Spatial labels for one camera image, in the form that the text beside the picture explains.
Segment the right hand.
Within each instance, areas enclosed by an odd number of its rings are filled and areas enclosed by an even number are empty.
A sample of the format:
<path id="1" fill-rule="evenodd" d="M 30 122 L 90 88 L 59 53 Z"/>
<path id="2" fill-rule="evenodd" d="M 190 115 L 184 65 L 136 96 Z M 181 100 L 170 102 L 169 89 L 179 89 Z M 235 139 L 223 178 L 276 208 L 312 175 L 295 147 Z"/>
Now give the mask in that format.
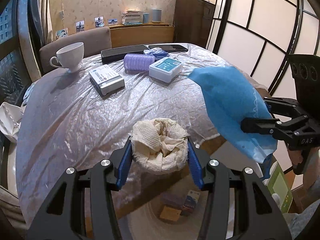
<path id="1" fill-rule="evenodd" d="M 288 150 L 288 153 L 289 153 L 289 158 L 293 165 L 298 165 L 302 163 L 303 161 L 302 151 Z M 310 157 L 310 161 L 308 164 L 305 165 L 306 167 L 305 174 L 307 172 L 310 172 L 311 174 L 319 175 L 319 147 L 312 148 L 310 150 L 309 157 Z"/>

